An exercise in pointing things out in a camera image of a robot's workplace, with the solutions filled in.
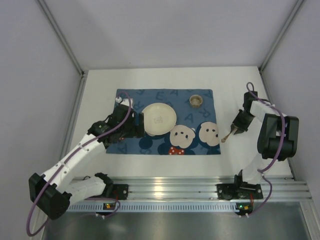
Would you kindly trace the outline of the white round plate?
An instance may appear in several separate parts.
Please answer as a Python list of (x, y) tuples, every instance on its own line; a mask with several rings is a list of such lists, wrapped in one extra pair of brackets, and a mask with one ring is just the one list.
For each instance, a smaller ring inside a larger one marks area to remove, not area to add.
[(170, 132), (177, 122), (175, 110), (165, 103), (152, 103), (142, 110), (144, 130), (151, 136), (160, 136)]

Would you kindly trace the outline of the gold spoon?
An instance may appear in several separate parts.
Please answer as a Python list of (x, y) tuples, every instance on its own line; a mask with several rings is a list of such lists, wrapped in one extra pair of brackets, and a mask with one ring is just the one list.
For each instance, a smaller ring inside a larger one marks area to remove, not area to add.
[(221, 139), (221, 142), (222, 142), (222, 143), (225, 143), (226, 140), (228, 139), (228, 137), (229, 137), (230, 135), (232, 135), (232, 134), (233, 134), (233, 131), (230, 131), (224, 138)]

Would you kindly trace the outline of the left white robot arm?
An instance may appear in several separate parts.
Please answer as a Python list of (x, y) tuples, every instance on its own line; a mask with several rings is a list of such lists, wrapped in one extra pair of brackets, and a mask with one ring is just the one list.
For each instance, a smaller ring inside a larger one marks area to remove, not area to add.
[(60, 218), (77, 202), (90, 197), (110, 197), (114, 182), (106, 173), (98, 172), (86, 180), (72, 183), (76, 174), (107, 148), (121, 139), (145, 135), (144, 115), (125, 104), (118, 104), (107, 120), (92, 124), (80, 143), (62, 160), (41, 175), (28, 180), (31, 201), (51, 220)]

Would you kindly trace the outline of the small grey ceramic cup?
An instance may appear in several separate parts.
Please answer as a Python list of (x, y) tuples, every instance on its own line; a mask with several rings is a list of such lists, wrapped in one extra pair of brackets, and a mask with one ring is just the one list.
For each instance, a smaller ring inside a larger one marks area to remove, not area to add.
[(203, 104), (203, 98), (198, 94), (194, 94), (189, 98), (189, 104), (192, 108), (200, 108)]

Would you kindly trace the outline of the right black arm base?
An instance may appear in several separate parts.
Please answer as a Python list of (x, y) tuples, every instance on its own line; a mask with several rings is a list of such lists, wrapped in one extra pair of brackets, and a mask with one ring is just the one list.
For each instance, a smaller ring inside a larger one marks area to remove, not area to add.
[(221, 183), (216, 186), (219, 200), (261, 200), (264, 198), (260, 184)]

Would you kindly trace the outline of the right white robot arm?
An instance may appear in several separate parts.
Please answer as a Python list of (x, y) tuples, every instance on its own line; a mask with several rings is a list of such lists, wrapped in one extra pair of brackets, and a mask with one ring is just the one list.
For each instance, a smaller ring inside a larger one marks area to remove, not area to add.
[(230, 133), (237, 135), (248, 131), (254, 119), (262, 125), (257, 139), (258, 154), (251, 163), (234, 176), (237, 193), (257, 193), (263, 174), (276, 161), (284, 161), (297, 152), (299, 119), (281, 113), (274, 105), (258, 98), (256, 91), (244, 94), (243, 109), (239, 110), (230, 126)]

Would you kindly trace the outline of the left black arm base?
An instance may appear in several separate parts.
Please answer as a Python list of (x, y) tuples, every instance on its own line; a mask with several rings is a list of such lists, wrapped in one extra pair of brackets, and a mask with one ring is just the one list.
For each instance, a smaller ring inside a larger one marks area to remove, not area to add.
[(129, 194), (128, 184), (111, 184), (106, 188), (105, 197), (116, 199), (116, 200), (126, 200)]

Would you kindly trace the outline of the blue bear print placemat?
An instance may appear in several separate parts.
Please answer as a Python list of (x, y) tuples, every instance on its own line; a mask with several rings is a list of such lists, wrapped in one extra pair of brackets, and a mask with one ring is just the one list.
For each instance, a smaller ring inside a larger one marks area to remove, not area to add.
[[(214, 96), (211, 89), (126, 89), (133, 99), (133, 109), (141, 113), (154, 103), (171, 106), (177, 115), (174, 128), (163, 135), (127, 138), (111, 145), (108, 154), (122, 155), (219, 155), (221, 153)], [(200, 95), (199, 108), (190, 106), (189, 98)]]

